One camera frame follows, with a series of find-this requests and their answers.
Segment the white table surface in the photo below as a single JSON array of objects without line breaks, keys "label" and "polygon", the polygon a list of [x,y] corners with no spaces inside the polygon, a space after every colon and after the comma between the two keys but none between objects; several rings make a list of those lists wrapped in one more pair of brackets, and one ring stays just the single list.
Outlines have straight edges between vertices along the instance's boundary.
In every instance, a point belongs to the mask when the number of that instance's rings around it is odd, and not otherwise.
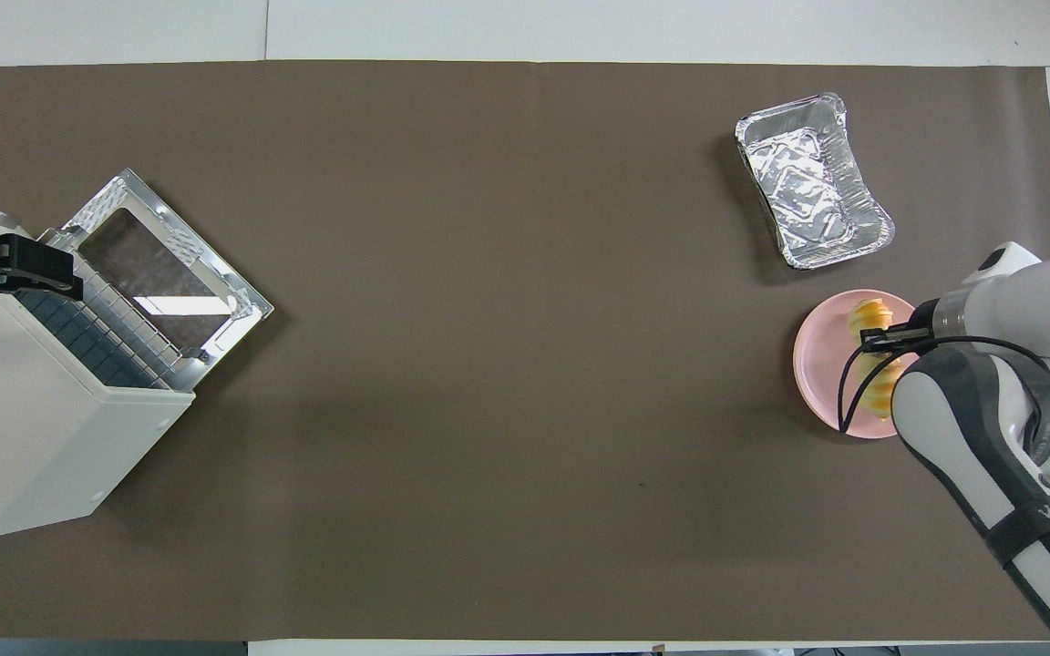
[{"label": "white table surface", "polygon": [[[250,59],[1049,66],[1050,94],[1050,0],[0,0],[0,66]],[[667,638],[272,640],[250,653],[638,652]],[[752,647],[768,646],[667,643]]]}]

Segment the wire rack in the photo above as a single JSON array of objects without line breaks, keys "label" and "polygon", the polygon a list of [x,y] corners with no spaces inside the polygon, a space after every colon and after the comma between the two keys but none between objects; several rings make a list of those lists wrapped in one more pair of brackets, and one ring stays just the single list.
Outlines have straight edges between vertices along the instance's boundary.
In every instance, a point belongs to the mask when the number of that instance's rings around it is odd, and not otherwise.
[{"label": "wire rack", "polygon": [[91,267],[76,260],[83,301],[18,291],[18,302],[105,385],[171,389],[164,378],[184,359],[180,348]]}]

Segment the black cable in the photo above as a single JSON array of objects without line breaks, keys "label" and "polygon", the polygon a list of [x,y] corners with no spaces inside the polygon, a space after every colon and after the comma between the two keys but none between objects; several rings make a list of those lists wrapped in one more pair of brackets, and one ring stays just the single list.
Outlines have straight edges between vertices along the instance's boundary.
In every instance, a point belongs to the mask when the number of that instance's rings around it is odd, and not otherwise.
[{"label": "black cable", "polygon": [[1021,345],[1006,340],[996,340],[994,339],[994,337],[979,337],[971,335],[930,337],[930,339],[928,340],[922,340],[920,342],[909,344],[905,348],[899,348],[896,352],[891,352],[890,355],[887,355],[886,358],[884,358],[884,360],[879,362],[878,366],[874,366],[874,369],[870,371],[869,375],[867,375],[867,377],[864,377],[864,379],[862,379],[862,382],[858,386],[857,394],[853,395],[853,400],[852,402],[849,402],[849,408],[846,411],[846,415],[842,416],[841,398],[845,396],[845,379],[848,377],[848,371],[852,364],[854,364],[854,360],[857,360],[858,356],[861,355],[862,350],[864,348],[864,345],[861,345],[861,347],[855,350],[853,355],[849,356],[849,361],[845,362],[845,369],[843,369],[841,373],[841,383],[839,383],[837,388],[837,396],[838,396],[837,419],[838,419],[839,431],[842,432],[848,431],[849,424],[852,423],[852,421],[854,421],[854,412],[858,410],[858,403],[861,403],[862,396],[866,394],[866,387],[869,386],[869,383],[872,383],[874,379],[877,378],[878,375],[881,374],[882,371],[888,366],[888,364],[897,360],[897,358],[902,357],[903,355],[916,352],[916,350],[918,348],[937,347],[937,345],[939,344],[950,344],[958,342],[968,342],[968,343],[978,342],[983,344],[995,345],[995,347],[1012,350],[1012,352],[1021,354],[1022,356],[1028,358],[1028,360],[1032,362],[1036,362],[1036,364],[1038,364],[1044,371],[1047,371],[1047,363],[1043,361],[1042,357],[1038,357],[1038,355],[1033,354],[1028,348],[1021,347]]}]

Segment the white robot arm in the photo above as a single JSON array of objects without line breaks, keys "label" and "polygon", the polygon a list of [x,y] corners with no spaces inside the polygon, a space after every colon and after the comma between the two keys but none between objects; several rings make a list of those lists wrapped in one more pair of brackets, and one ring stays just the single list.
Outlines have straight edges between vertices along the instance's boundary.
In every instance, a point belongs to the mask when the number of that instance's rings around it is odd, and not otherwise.
[{"label": "white robot arm", "polygon": [[1050,261],[1001,246],[963,288],[887,333],[988,337],[1043,358],[1047,369],[988,343],[920,348],[892,417],[1050,628]]}]

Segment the brown tablecloth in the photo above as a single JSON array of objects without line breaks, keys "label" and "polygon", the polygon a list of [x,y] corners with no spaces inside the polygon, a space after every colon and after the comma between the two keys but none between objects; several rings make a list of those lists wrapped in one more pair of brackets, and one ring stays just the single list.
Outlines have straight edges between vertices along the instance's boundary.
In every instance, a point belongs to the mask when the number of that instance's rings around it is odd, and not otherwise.
[{"label": "brown tablecloth", "polygon": [[[824,90],[897,237],[796,273],[732,132]],[[0,211],[41,232],[124,167],[278,313],[96,514],[1,536],[0,636],[1047,638],[791,371],[828,295],[1050,257],[1043,70],[0,69]]]}]

